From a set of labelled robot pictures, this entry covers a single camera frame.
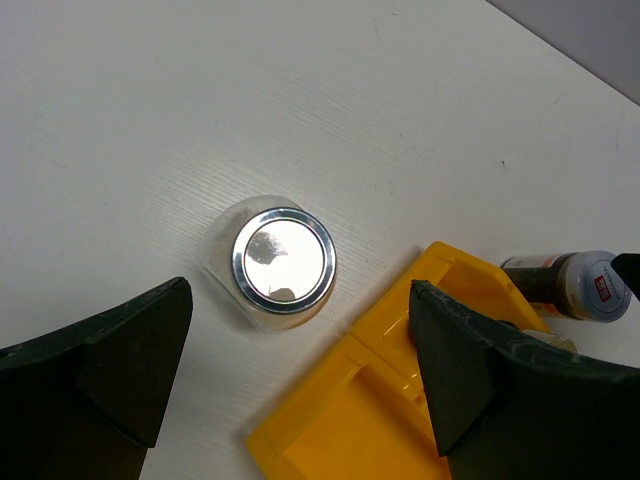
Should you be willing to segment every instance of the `gray cap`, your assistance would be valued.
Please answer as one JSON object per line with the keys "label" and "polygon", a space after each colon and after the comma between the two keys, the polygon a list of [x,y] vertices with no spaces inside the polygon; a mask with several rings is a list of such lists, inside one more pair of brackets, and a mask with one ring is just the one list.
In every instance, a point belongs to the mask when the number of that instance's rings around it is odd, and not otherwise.
{"label": "gray cap", "polygon": [[567,298],[584,320],[613,322],[629,308],[631,292],[611,267],[614,258],[611,252],[583,252],[576,254],[567,266]]}

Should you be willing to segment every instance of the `yellow plastic tray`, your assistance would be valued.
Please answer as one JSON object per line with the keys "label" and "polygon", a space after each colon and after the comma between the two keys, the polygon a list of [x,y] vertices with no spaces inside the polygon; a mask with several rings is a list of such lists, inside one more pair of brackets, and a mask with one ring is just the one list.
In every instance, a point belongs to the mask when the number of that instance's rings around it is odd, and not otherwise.
{"label": "yellow plastic tray", "polygon": [[450,478],[409,339],[414,279],[496,320],[548,331],[500,268],[434,243],[251,434],[267,478]]}

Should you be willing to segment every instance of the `reflective metal surface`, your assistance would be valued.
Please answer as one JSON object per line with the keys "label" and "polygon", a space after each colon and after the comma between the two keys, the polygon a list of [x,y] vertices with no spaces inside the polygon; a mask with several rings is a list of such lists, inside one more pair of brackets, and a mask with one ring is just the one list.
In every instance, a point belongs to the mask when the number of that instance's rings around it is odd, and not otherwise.
{"label": "reflective metal surface", "polygon": [[306,310],[330,290],[335,249],[308,213],[276,208],[251,219],[233,246],[231,271],[240,292],[272,313]]}

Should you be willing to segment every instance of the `bottle cap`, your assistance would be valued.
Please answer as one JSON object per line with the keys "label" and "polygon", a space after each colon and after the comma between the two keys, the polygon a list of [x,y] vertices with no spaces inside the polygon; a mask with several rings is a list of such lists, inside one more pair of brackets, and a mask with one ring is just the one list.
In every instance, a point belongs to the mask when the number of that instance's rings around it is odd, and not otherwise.
{"label": "bottle cap", "polygon": [[613,322],[629,308],[631,292],[611,266],[615,255],[593,251],[577,255],[566,272],[566,293],[578,316]]}
{"label": "bottle cap", "polygon": [[307,212],[274,208],[238,233],[231,276],[255,307],[276,314],[311,308],[331,290],[336,253],[327,229]]}

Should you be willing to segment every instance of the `red label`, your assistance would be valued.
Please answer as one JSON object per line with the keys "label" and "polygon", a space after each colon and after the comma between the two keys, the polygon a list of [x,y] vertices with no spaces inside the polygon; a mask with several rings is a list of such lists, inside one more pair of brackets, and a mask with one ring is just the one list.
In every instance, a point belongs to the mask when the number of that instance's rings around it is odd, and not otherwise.
{"label": "red label", "polygon": [[604,281],[604,275],[600,275],[593,281],[593,283],[596,284],[596,289],[598,290],[598,294],[600,295],[600,300],[602,302],[606,302],[611,298],[607,282]]}

